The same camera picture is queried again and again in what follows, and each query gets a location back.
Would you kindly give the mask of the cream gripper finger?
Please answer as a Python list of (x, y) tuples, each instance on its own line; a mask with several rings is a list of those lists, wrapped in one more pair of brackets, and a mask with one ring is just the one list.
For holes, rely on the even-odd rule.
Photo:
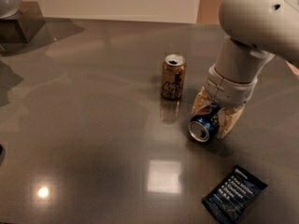
[(224, 138), (235, 126), (243, 113), (244, 106), (234, 107), (222, 107), (218, 112), (219, 129), (217, 131), (217, 137), (219, 139)]
[(196, 95), (193, 105), (192, 105), (192, 115), (198, 113), (201, 109), (211, 104), (213, 100), (208, 96), (206, 89), (201, 88), (200, 92)]

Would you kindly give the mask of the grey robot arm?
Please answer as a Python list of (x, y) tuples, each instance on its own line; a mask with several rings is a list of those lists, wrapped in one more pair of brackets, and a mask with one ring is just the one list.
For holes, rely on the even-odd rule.
[(299, 0), (222, 0), (226, 37), (192, 106), (190, 135), (223, 138), (250, 100), (263, 67), (278, 56), (299, 66)]

